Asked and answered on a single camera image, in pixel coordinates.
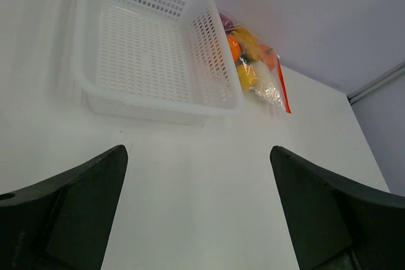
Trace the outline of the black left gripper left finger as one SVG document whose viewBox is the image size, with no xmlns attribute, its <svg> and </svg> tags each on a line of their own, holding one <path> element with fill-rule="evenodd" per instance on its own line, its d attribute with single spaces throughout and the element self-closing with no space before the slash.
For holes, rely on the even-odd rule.
<svg viewBox="0 0 405 270">
<path fill-rule="evenodd" d="M 100 269 L 128 154 L 116 145 L 75 168 L 1 195 L 1 269 Z"/>
</svg>

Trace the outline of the clear zip top bag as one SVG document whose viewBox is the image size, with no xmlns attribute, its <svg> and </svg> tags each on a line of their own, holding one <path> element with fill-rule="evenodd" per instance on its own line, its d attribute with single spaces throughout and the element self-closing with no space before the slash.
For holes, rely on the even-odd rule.
<svg viewBox="0 0 405 270">
<path fill-rule="evenodd" d="M 246 26 L 245 23 L 237 21 L 234 18 L 231 18 L 231 20 L 234 22 L 235 28 L 236 27 L 245 27 L 248 29 L 248 31 L 250 31 L 250 33 L 255 35 L 258 39 L 259 45 L 265 44 L 263 42 L 263 39 L 258 34 L 254 33 L 248 26 Z M 244 91 L 244 92 L 252 92 L 262 102 L 277 106 L 280 109 L 284 110 L 286 113 L 290 114 L 292 111 L 290 108 L 289 98 L 287 95 L 287 88 L 285 85 L 284 75 L 283 75 L 281 64 L 280 64 L 280 57 L 277 54 L 277 52 L 274 50 L 274 48 L 273 48 L 273 51 L 276 55 L 276 60 L 277 60 L 276 67 L 273 70 L 271 70 L 271 74 L 273 76 L 274 87 L 272 89 L 264 91 L 264 92 L 255 90 L 254 88 L 252 88 L 251 90 L 248 90 L 248 91 Z M 235 63 L 235 67 L 237 67 L 240 64 L 251 64 L 252 65 L 254 62 L 255 61 L 250 59 L 242 49 L 242 53 L 239 57 L 239 60 L 234 63 Z"/>
</svg>

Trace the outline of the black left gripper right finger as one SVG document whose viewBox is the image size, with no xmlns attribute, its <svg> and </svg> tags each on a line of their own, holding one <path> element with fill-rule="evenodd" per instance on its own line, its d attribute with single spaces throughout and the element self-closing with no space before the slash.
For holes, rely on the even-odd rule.
<svg viewBox="0 0 405 270">
<path fill-rule="evenodd" d="M 404 269 L 404 197 L 281 146 L 270 162 L 300 269 Z"/>
</svg>

